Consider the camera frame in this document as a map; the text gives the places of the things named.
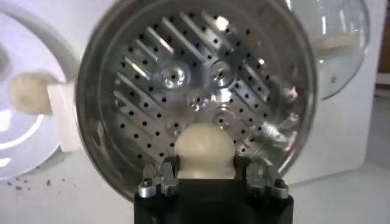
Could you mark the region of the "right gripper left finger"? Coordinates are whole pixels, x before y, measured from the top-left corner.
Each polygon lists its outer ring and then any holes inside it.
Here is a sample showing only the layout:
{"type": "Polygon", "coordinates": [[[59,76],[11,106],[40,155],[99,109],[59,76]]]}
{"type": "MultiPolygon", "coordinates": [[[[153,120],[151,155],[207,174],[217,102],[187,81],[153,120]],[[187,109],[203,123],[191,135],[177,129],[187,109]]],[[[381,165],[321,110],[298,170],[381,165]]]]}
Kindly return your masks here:
{"type": "Polygon", "coordinates": [[[174,196],[179,190],[178,170],[177,156],[166,157],[159,167],[153,164],[145,165],[143,179],[138,185],[138,195],[141,198],[151,198],[158,193],[167,197],[174,196]]]}

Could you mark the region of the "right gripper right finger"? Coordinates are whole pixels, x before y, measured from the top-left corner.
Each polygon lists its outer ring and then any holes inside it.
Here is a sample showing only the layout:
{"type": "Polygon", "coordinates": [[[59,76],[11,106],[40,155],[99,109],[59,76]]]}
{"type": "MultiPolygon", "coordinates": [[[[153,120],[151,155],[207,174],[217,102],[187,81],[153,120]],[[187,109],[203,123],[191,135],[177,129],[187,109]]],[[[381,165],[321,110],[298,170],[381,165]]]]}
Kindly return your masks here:
{"type": "Polygon", "coordinates": [[[273,164],[258,163],[236,155],[234,167],[235,179],[246,183],[249,194],[255,197],[269,194],[278,200],[289,197],[289,187],[273,164]]]}

